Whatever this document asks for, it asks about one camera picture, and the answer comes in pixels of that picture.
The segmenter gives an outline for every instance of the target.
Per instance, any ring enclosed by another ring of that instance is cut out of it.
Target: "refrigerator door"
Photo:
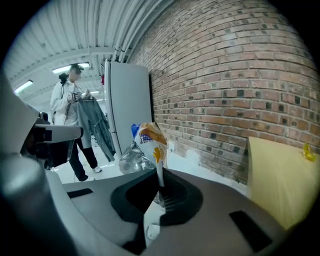
[[[134,139],[132,124],[152,122],[148,69],[112,62],[109,84],[115,130],[124,152]]]
[[[115,118],[112,108],[112,95],[111,95],[111,87],[110,87],[110,68],[111,63],[106,59],[104,64],[104,103],[106,108],[106,114],[108,117],[108,122],[110,126],[111,138],[114,145],[114,149],[118,157],[122,156],[122,152],[120,149],[116,126],[115,126]]]

